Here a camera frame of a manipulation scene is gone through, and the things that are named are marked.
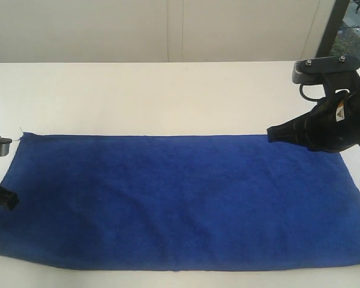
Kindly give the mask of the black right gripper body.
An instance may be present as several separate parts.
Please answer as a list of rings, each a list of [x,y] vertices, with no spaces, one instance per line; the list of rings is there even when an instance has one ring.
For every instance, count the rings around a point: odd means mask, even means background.
[[[308,114],[308,149],[341,152],[360,144],[360,91],[340,90]]]

